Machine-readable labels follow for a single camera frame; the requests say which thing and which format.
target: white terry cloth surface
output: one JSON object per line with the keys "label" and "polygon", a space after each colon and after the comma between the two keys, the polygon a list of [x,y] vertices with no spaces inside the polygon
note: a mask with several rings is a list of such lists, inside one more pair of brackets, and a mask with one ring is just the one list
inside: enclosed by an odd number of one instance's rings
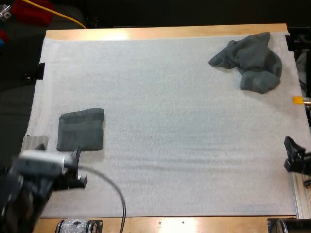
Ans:
{"label": "white terry cloth surface", "polygon": [[[281,84],[264,95],[241,91],[236,69],[208,64],[245,36],[45,39],[27,134],[56,151],[62,113],[104,108],[104,149],[81,163],[114,180],[128,216],[294,215],[283,142],[309,149],[310,133],[304,107],[292,105],[301,91],[284,34],[269,42]],[[116,192],[88,178],[85,190],[54,192],[43,217],[121,217]]]}

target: red object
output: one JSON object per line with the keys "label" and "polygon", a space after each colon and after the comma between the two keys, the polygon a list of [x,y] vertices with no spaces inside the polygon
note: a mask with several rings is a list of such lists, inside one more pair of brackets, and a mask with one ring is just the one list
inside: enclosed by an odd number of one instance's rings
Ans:
{"label": "red object", "polygon": [[8,41],[8,36],[6,35],[4,30],[0,30],[0,39],[2,39],[4,43]]}
{"label": "red object", "polygon": [[[48,0],[30,1],[54,10],[54,6]],[[51,12],[32,6],[22,0],[15,0],[13,2],[11,13],[17,18],[18,21],[40,26],[49,26],[53,18],[53,14]]]}

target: wooden table edge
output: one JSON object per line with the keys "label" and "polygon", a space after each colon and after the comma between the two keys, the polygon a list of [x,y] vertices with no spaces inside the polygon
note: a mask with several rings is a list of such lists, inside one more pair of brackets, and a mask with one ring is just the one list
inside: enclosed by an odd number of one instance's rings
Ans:
{"label": "wooden table edge", "polygon": [[[223,35],[247,35],[262,32],[286,32],[286,24],[246,24],[161,28],[115,28],[49,30],[46,38],[55,40],[136,40],[174,37],[200,37]],[[187,232],[257,232],[266,233],[268,218],[295,216],[193,216],[193,217],[129,217],[124,233],[170,233]],[[42,218],[34,233],[54,233],[61,218]],[[104,233],[117,233],[121,218],[101,218]]]}
{"label": "wooden table edge", "polygon": [[287,32],[286,24],[245,24],[162,28],[106,28],[48,30],[46,38],[56,40],[138,40],[174,37],[247,35]]}

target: crumpled gray cloth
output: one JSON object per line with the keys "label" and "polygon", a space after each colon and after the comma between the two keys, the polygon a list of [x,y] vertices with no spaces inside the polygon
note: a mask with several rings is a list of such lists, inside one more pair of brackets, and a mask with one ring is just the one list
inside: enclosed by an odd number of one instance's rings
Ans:
{"label": "crumpled gray cloth", "polygon": [[58,151],[101,150],[103,148],[104,110],[90,108],[87,110],[65,113],[58,123]]}
{"label": "crumpled gray cloth", "polygon": [[240,89],[264,94],[280,84],[282,62],[268,48],[270,33],[250,35],[243,40],[231,40],[227,47],[208,63],[213,67],[238,67],[242,75]]}

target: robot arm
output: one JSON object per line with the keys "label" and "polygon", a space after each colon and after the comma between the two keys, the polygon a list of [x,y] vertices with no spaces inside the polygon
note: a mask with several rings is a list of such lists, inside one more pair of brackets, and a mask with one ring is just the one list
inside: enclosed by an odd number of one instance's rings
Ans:
{"label": "robot arm", "polygon": [[11,169],[0,171],[0,232],[31,233],[53,191],[85,188],[78,176],[80,149],[72,155],[24,151]]}

